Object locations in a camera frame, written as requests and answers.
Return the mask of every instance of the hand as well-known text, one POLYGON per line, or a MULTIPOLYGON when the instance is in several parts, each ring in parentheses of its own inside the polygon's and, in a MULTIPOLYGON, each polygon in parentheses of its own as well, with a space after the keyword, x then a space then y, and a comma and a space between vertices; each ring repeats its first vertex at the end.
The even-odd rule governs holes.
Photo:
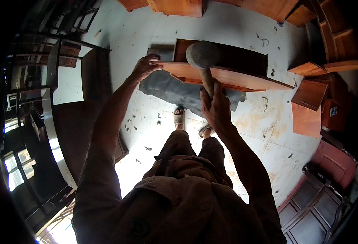
POLYGON ((200 89, 202 114, 217 134, 225 133, 233 127, 230 119, 230 100, 222 94, 222 84, 214 79, 214 96, 210 102, 207 91, 200 89))
POLYGON ((159 60, 160 56, 157 54, 149 54, 148 56, 142 57, 134 68, 131 77, 137 82, 140 82, 148 77, 153 71, 162 70, 162 65, 153 63, 153 61, 159 60))

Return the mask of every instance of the foot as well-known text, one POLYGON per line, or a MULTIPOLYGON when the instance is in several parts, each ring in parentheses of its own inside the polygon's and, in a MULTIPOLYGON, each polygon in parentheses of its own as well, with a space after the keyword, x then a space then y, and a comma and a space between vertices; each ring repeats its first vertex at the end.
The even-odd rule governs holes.
POLYGON ((206 130, 204 130, 202 132, 203 139, 211 137, 210 134, 211 134, 211 129, 210 128, 207 128, 206 130))
POLYGON ((173 122, 175 123, 175 128, 177 130, 184 130, 185 126, 184 126, 184 109, 182 108, 178 108, 175 110, 175 112, 173 113, 173 122))

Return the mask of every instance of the window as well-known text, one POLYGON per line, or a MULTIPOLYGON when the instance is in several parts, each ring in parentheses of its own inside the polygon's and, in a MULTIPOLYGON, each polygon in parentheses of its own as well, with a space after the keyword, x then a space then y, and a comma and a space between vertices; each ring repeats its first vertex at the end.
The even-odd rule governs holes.
POLYGON ((8 131, 13 130, 13 129, 18 128, 18 127, 19 127, 19 125, 18 125, 18 119, 17 118, 7 120, 5 129, 4 129, 4 133, 7 133, 8 131))
MULTIPOLYGON (((27 179, 34 176, 33 165, 36 164, 35 160, 32 160, 27 149, 22 150, 16 154, 22 164, 23 171, 27 179)), ((15 155, 11 155, 4 160, 8 172, 8 185, 10 191, 13 191, 18 185, 21 185, 24 180, 22 174, 19 171, 18 164, 16 163, 15 155)))

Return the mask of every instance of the right hand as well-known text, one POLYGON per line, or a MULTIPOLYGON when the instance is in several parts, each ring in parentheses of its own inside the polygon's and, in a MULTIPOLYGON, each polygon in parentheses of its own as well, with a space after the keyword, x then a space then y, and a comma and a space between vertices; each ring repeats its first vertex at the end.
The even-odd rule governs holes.
POLYGON ((202 114, 217 134, 229 131, 233 126, 230 119, 230 100, 222 93, 222 84, 214 79, 212 101, 202 86, 200 89, 202 114))

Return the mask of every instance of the sticker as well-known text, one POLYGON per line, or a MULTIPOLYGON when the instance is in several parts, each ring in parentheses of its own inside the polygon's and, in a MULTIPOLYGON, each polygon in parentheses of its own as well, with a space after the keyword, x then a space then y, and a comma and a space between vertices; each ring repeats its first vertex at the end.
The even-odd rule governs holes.
POLYGON ((333 107, 329 110, 329 116, 337 115, 337 107, 333 107))

